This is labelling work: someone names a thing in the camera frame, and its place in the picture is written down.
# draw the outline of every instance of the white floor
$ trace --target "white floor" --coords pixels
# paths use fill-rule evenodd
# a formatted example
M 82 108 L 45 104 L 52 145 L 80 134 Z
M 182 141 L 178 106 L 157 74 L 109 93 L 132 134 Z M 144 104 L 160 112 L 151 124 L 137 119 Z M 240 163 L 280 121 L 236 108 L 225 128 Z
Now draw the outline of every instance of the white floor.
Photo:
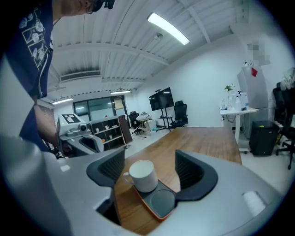
M 149 134 L 146 136 L 132 135 L 133 141 L 130 143 L 130 147 L 126 149 L 125 157 L 141 151 L 168 133 L 169 130 L 160 130 L 157 133 L 153 131 L 151 136 Z M 240 135 L 239 147 L 248 148 L 248 140 L 242 135 Z M 288 170 L 289 153 L 280 153 L 276 156 L 275 150 L 272 156 L 267 157 L 254 157 L 251 153 L 241 153 L 242 164 L 285 195 L 295 178 L 295 157 L 293 156 L 294 161 L 291 170 Z

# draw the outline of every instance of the red paper sticker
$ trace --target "red paper sticker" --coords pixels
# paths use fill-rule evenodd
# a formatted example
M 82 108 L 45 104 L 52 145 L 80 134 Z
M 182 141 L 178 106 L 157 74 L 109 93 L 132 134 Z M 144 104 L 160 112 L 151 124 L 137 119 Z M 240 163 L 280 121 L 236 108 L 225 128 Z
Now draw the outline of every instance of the red paper sticker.
M 253 67 L 251 68 L 251 74 L 254 76 L 254 77 L 256 77 L 256 75 L 257 75 L 257 70 L 255 70 Z

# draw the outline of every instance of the white mug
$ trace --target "white mug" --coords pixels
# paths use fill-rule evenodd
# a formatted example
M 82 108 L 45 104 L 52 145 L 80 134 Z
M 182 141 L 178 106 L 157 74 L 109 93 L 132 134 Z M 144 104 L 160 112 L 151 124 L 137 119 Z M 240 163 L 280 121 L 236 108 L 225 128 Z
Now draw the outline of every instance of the white mug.
M 129 182 L 126 176 L 131 176 L 133 182 Z M 158 186 L 158 178 L 153 163 L 149 160 L 139 160 L 133 163 L 129 172 L 123 174 L 125 182 L 134 185 L 143 193 L 153 191 Z

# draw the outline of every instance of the person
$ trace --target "person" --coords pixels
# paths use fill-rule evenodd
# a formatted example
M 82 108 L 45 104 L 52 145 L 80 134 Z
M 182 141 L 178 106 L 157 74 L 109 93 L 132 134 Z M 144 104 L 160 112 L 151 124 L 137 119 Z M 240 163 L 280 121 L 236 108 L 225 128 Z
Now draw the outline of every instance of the person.
M 47 77 L 53 56 L 53 23 L 62 17 L 97 12 L 104 0 L 43 0 L 24 16 L 5 54 L 16 77 L 35 105 L 20 136 L 48 152 L 42 139 L 59 147 L 56 127 L 44 119 L 37 100 L 47 96 Z

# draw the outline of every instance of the refrigerator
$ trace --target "refrigerator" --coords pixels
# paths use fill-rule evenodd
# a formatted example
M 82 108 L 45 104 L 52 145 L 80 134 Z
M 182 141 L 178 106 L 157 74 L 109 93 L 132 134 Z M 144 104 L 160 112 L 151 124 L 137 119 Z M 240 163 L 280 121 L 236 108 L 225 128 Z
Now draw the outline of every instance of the refrigerator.
M 238 74 L 241 92 L 246 92 L 249 107 L 258 109 L 257 112 L 244 115 L 245 137 L 250 139 L 252 122 L 268 120 L 268 95 L 266 80 L 260 66 L 249 65 L 242 68 Z

